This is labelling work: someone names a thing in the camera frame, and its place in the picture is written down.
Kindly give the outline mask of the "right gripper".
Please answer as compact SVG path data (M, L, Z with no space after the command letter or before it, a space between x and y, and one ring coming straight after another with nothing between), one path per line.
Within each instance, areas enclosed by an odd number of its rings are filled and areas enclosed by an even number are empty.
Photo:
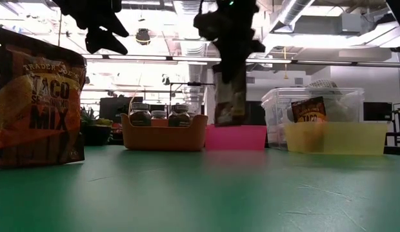
M203 0L193 26L200 37L219 50L221 61L212 66L225 84L246 75L246 60L251 53L262 53L266 47L254 38L253 17L259 11L255 0L217 0L217 9L203 12Z

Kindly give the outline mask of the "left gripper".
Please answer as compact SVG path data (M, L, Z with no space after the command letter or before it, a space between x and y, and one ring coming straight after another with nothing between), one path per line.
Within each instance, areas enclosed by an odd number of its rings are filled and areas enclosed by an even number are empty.
M120 54L128 53L126 47L112 35L113 32L121 37L129 36L115 15L122 9L120 0L53 0L53 2L63 15L73 17L80 29L88 28L85 44L89 53L94 54L101 49Z

